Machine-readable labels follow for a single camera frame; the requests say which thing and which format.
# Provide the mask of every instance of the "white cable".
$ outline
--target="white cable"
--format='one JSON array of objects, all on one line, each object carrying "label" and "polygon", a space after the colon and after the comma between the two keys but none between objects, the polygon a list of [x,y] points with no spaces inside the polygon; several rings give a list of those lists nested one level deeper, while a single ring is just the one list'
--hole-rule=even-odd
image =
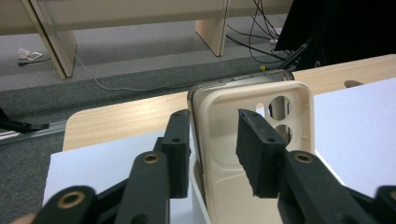
[{"label": "white cable", "polygon": [[155,91],[158,89],[162,89],[162,88],[167,88],[167,89],[176,89],[176,88],[183,88],[183,87],[188,87],[191,85],[194,85],[196,83],[191,83],[191,84],[187,84],[187,85],[183,85],[183,86],[161,86],[161,87],[156,87],[156,88],[152,88],[152,89],[131,89],[131,88],[126,88],[126,87],[119,87],[119,88],[109,88],[106,87],[104,85],[102,85],[97,79],[94,73],[91,72],[91,70],[85,66],[85,64],[81,61],[81,59],[77,56],[77,54],[67,45],[66,41],[64,40],[64,38],[61,36],[60,31],[58,29],[58,25],[54,19],[54,17],[52,16],[52,12],[50,11],[50,8],[47,6],[47,1],[43,0],[44,3],[44,7],[45,9],[48,11],[49,13],[49,17],[52,19],[53,25],[55,27],[56,33],[57,35],[61,38],[62,42],[64,42],[64,44],[66,45],[66,48],[68,50],[70,50],[70,52],[73,53],[73,55],[76,57],[76,59],[78,60],[78,62],[81,64],[81,66],[91,75],[92,79],[96,82],[96,84],[101,87],[104,90],[107,91]]}]

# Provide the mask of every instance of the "black monitor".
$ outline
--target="black monitor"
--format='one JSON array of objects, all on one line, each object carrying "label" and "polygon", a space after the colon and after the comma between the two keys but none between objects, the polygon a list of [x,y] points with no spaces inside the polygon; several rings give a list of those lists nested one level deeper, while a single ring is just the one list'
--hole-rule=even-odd
[{"label": "black monitor", "polygon": [[396,53],[395,12],[387,0],[294,0],[276,50],[295,53],[295,70]]}]

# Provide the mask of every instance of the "phone case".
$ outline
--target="phone case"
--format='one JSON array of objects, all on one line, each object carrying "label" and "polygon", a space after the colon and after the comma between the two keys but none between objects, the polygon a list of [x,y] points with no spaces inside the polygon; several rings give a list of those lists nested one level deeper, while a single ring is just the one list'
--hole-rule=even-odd
[{"label": "phone case", "polygon": [[203,181],[198,185],[202,186],[201,193],[211,222],[282,223],[277,199],[252,196],[245,171],[236,157],[239,108],[262,109],[267,121],[290,138],[287,150],[314,153],[312,94],[304,83],[293,80],[204,85],[189,94],[194,142],[200,153],[197,160],[202,169],[195,178],[198,183]]}]

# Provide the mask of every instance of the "black object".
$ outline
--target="black object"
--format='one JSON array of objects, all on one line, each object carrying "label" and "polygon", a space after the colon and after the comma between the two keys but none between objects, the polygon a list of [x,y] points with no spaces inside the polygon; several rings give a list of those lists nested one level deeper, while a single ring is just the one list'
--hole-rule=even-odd
[{"label": "black object", "polygon": [[294,0],[276,50],[311,38],[296,70],[396,53],[393,9],[387,0]]},{"label": "black object", "polygon": [[6,112],[0,107],[0,129],[14,131],[17,133],[32,133],[44,129],[48,129],[50,125],[46,124],[32,124],[27,122],[20,122],[10,119]]},{"label": "black object", "polygon": [[396,186],[371,199],[342,186],[315,155],[284,146],[260,114],[239,110],[236,154],[253,194],[278,196],[284,223],[396,223]]},{"label": "black object", "polygon": [[169,199],[187,197],[189,187],[189,111],[169,119],[153,151],[137,156],[128,179],[96,195],[87,186],[55,194],[34,224],[169,223]]}]

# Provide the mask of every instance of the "gray carpet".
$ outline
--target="gray carpet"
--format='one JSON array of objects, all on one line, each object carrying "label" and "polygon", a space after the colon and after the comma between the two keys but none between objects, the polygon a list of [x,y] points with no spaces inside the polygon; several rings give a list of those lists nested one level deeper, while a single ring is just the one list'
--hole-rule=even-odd
[{"label": "gray carpet", "polygon": [[[262,61],[272,60],[259,57]],[[269,70],[279,63],[267,65]],[[179,91],[191,84],[224,77],[260,72],[251,58],[216,63],[165,68],[161,70],[102,77],[108,87],[156,89],[154,91],[105,91],[93,80],[1,91],[0,106],[9,117],[32,123],[67,120],[74,113],[88,108],[114,105]],[[62,151],[63,133],[0,146],[0,223],[34,213],[41,207],[50,164],[50,154]]]}]

